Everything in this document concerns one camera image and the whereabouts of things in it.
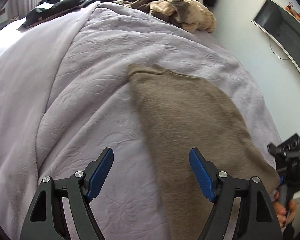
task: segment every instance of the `wall-mounted tv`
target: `wall-mounted tv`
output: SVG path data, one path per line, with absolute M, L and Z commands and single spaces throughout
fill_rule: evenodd
M 266 0 L 252 22 L 284 50 L 300 72 L 300 22 L 272 0 Z

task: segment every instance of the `brown cloth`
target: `brown cloth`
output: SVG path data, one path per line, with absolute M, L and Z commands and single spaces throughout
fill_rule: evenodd
M 253 144 L 239 110 L 223 91 L 204 78 L 159 65 L 131 64 L 128 73 L 172 240 L 197 240 L 212 207 L 189 164 L 193 147 L 234 178 L 258 176 L 268 193 L 277 188 L 276 171 Z
M 114 3 L 137 9 L 174 24 L 188 32 L 212 33 L 217 20 L 208 8 L 196 0 L 114 0 Z

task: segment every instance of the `blue gripper pad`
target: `blue gripper pad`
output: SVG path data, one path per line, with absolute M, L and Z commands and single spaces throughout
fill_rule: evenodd
M 216 194 L 213 191 L 213 181 L 193 149 L 189 152 L 189 162 L 203 195 L 214 202 Z
M 86 199 L 88 203 L 97 197 L 100 193 L 100 190 L 108 176 L 108 173 L 112 167 L 114 160 L 113 150 L 108 148 L 106 155 L 103 157 L 101 163 L 96 168 L 95 172 L 89 180 L 89 189 L 86 193 Z
M 283 184 L 284 176 L 280 176 L 280 185 Z

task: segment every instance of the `metal screw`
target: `metal screw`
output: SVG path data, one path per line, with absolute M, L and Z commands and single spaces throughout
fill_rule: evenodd
M 228 173 L 226 173 L 225 171 L 220 171 L 219 176 L 222 178 L 226 178 L 228 176 Z
M 255 182 L 255 183 L 259 183 L 260 182 L 260 179 L 256 176 L 252 177 L 252 180 Z
M 48 182 L 50 181 L 50 176 L 45 176 L 43 179 L 42 179 L 43 182 Z
M 77 171 L 75 174 L 74 174 L 77 178 L 80 178 L 83 176 L 83 171 Z

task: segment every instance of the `human hand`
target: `human hand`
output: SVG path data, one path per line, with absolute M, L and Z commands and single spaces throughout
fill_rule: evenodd
M 278 221 L 279 221 L 279 224 L 280 224 L 280 227 L 284 227 L 284 225 L 288 225 L 289 223 L 291 223 L 295 216 L 296 216 L 296 213 L 297 213 L 297 203 L 292 199 L 290 200 L 289 202 L 289 215 L 288 217 L 286 217 L 286 213 L 287 213 L 287 210 L 285 209 L 285 207 L 283 205 L 281 205 L 277 200 L 279 198 L 279 192 L 277 191 L 275 194 L 274 194 L 274 202 L 273 202 L 273 207 L 274 207 L 274 210 L 275 210 L 275 213 L 277 214 L 277 218 L 278 218 Z

